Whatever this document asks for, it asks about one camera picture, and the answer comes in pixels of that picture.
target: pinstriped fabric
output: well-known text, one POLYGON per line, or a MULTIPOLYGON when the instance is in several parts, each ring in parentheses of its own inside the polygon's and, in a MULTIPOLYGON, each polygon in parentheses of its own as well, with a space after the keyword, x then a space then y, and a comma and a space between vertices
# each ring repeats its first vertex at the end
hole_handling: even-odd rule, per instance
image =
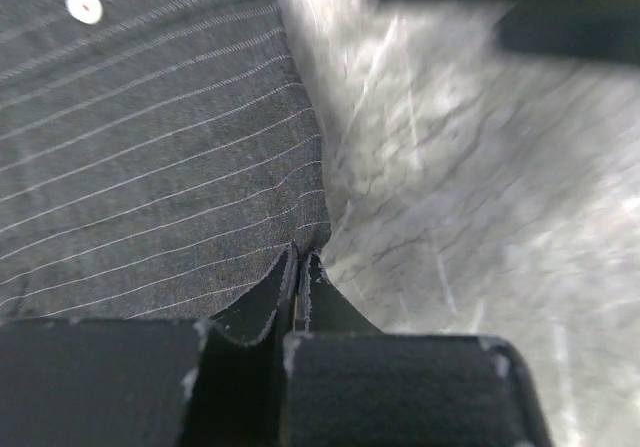
POLYGON ((328 238, 276 0, 101 1, 1 1, 0 317, 211 315, 328 238))

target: gray marble surface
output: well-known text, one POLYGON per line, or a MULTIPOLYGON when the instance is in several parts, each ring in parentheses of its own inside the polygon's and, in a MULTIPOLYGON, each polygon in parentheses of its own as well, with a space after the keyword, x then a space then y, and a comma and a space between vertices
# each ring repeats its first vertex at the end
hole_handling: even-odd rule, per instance
POLYGON ((560 447, 640 438, 640 71, 510 56, 504 5, 282 0, 331 279, 389 332, 491 333, 560 447))

